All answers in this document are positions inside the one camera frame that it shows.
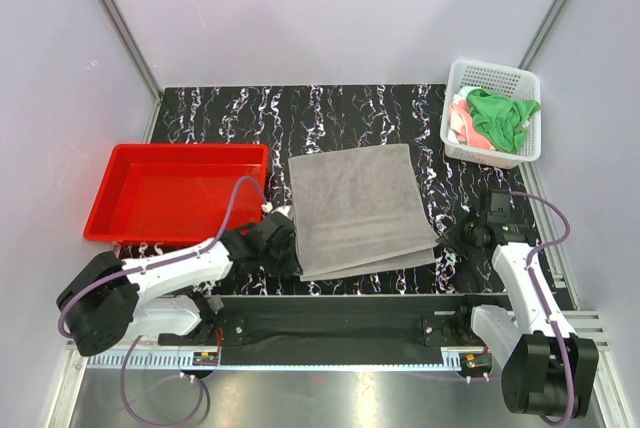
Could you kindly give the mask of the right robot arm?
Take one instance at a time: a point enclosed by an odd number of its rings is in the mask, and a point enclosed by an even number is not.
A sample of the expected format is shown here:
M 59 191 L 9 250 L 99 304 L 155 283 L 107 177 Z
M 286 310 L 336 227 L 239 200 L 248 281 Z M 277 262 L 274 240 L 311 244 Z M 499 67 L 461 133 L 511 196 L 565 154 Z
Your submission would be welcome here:
M 501 370 L 507 409 L 562 427 L 587 414 L 599 352 L 566 319 L 539 264 L 540 252 L 568 236 L 538 243 L 533 228 L 512 210 L 517 195 L 488 190 L 479 209 L 440 239 L 466 261 L 490 262 L 510 305 L 467 298 L 443 321 L 425 321 L 425 340 L 483 347 Z

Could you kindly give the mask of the grey towel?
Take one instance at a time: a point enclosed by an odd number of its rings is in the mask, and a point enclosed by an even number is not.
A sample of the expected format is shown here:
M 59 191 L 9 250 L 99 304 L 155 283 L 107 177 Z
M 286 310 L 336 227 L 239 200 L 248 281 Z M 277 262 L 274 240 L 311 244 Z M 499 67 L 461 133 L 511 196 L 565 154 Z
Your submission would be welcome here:
M 434 262 L 438 236 L 425 214 L 408 145 L 295 156 L 289 171 L 302 280 Z

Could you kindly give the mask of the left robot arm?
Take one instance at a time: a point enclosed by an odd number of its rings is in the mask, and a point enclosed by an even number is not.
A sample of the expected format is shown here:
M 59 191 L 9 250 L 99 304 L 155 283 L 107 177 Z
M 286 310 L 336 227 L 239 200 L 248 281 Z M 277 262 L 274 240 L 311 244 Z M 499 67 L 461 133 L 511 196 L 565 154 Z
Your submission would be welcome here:
M 139 336 L 164 346 L 213 345 L 217 313 L 193 287 L 240 275 L 301 272 L 288 206 L 198 245 L 148 259 L 96 255 L 58 296 L 59 329 L 84 357 Z

